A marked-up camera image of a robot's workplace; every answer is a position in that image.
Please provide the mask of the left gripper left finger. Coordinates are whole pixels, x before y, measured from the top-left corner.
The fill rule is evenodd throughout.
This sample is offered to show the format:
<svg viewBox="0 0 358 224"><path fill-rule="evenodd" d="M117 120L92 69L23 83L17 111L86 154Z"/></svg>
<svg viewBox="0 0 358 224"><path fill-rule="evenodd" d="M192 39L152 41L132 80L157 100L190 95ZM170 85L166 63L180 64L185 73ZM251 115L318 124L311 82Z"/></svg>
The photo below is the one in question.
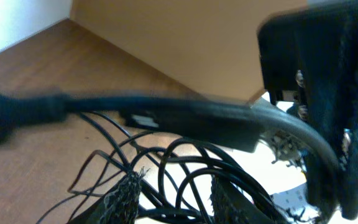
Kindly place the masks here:
<svg viewBox="0 0 358 224"><path fill-rule="evenodd" d="M145 172L129 171L90 208L69 224L134 224Z"/></svg>

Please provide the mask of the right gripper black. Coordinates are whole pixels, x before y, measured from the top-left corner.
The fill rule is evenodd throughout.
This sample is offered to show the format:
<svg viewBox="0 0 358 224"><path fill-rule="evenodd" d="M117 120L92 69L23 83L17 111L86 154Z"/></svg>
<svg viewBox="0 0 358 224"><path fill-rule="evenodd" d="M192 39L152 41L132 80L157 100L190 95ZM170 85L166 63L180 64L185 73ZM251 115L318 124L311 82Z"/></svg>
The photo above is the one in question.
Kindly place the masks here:
<svg viewBox="0 0 358 224"><path fill-rule="evenodd" d="M345 219L358 216L358 1L325 1L269 15L257 31L264 85L305 93L308 124L331 146L329 178L309 161L308 192L334 197Z"/></svg>

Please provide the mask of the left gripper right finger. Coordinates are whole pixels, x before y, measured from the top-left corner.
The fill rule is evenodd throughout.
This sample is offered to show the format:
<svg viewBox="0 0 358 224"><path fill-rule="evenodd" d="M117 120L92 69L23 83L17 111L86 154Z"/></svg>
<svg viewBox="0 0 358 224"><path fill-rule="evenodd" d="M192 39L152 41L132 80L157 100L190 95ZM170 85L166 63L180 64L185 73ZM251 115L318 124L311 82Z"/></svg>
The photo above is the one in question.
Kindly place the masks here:
<svg viewBox="0 0 358 224"><path fill-rule="evenodd" d="M284 219L269 218L251 203L228 180L213 176L211 205L214 222L218 224L274 224L287 223Z"/></svg>

